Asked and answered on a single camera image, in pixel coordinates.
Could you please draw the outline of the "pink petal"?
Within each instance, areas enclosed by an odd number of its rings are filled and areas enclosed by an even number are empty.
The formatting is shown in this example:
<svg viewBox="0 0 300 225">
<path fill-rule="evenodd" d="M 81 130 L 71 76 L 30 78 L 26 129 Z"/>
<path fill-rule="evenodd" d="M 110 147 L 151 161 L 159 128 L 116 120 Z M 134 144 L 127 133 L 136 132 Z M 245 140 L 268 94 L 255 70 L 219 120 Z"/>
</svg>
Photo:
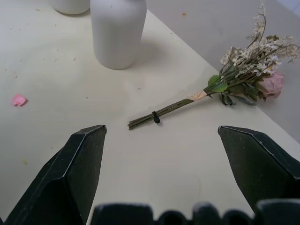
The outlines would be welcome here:
<svg viewBox="0 0 300 225">
<path fill-rule="evenodd" d="M 28 102 L 27 98 L 25 98 L 21 94 L 16 94 L 12 97 L 11 105 L 12 106 L 23 106 Z"/>
</svg>

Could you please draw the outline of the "artificial flower bouquet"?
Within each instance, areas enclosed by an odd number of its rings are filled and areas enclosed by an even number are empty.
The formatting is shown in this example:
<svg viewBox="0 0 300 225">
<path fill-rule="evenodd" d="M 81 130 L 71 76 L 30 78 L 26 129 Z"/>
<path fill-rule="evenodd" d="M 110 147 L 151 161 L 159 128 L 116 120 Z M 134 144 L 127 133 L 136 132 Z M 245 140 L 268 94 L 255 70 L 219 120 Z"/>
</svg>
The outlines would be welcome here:
<svg viewBox="0 0 300 225">
<path fill-rule="evenodd" d="M 247 38 L 251 41 L 246 48 L 231 47 L 220 60 L 222 68 L 207 82 L 207 87 L 158 111 L 132 120 L 130 130 L 153 121 L 160 123 L 160 117 L 205 97 L 218 94 L 223 105 L 233 106 L 235 98 L 247 105 L 255 106 L 257 101 L 277 98 L 281 94 L 284 76 L 277 71 L 282 61 L 293 63 L 300 59 L 300 45 L 292 36 L 265 35 L 266 11 L 262 3 L 254 16 L 255 26 Z"/>
</svg>

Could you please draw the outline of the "wide white ceramic vase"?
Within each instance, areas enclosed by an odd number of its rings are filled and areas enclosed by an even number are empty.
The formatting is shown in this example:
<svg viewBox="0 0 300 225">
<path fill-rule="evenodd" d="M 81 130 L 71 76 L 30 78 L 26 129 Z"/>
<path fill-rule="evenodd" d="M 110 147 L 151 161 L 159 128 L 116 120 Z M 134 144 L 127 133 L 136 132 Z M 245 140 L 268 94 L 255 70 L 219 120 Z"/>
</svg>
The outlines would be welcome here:
<svg viewBox="0 0 300 225">
<path fill-rule="evenodd" d="M 48 0 L 50 5 L 60 13 L 77 15 L 90 9 L 90 0 Z"/>
</svg>

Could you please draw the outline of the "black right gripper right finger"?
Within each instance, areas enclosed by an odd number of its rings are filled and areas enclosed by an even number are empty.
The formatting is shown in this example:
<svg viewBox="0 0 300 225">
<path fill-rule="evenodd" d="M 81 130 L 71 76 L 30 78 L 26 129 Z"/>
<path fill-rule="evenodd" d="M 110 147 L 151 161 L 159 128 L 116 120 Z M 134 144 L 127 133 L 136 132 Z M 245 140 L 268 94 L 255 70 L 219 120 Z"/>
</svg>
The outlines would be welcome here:
<svg viewBox="0 0 300 225">
<path fill-rule="evenodd" d="M 219 126 L 235 181 L 249 206 L 265 199 L 300 199 L 300 161 L 265 133 Z"/>
</svg>

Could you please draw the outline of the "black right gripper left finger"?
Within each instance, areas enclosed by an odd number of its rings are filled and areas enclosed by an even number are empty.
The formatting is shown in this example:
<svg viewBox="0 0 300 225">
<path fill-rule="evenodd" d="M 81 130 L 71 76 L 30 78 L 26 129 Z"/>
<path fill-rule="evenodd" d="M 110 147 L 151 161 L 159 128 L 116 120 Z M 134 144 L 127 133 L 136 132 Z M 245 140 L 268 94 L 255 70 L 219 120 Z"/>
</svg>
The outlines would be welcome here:
<svg viewBox="0 0 300 225">
<path fill-rule="evenodd" d="M 72 134 L 42 167 L 1 225 L 86 225 L 98 187 L 107 128 Z"/>
</svg>

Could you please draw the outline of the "tall white ceramic vase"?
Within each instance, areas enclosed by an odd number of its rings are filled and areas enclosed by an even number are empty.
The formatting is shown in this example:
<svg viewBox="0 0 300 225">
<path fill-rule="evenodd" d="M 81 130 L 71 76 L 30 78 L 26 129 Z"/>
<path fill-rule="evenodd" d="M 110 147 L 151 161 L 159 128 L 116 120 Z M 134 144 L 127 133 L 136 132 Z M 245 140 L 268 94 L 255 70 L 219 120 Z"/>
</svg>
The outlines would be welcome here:
<svg viewBox="0 0 300 225">
<path fill-rule="evenodd" d="M 90 0 L 94 53 L 103 66 L 133 65 L 147 14 L 146 0 Z"/>
</svg>

